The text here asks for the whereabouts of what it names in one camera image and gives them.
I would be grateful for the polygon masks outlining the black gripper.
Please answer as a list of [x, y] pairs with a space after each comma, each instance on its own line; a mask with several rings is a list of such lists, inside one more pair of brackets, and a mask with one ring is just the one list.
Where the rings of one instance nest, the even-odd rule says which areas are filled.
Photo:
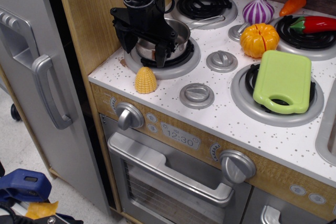
[[177, 39], [177, 32], [164, 19], [165, 0], [124, 0], [124, 4], [125, 8], [110, 10], [121, 46], [129, 54], [140, 38], [155, 44], [156, 67], [163, 68], [166, 51], [174, 51]]

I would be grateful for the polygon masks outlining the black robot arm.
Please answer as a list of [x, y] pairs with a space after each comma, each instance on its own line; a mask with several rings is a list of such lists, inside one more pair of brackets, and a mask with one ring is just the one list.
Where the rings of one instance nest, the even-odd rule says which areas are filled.
[[110, 10], [117, 38], [130, 53], [141, 38], [154, 44], [158, 68], [177, 46], [177, 32], [165, 21], [164, 15], [175, 7], [175, 0], [123, 0], [125, 8]]

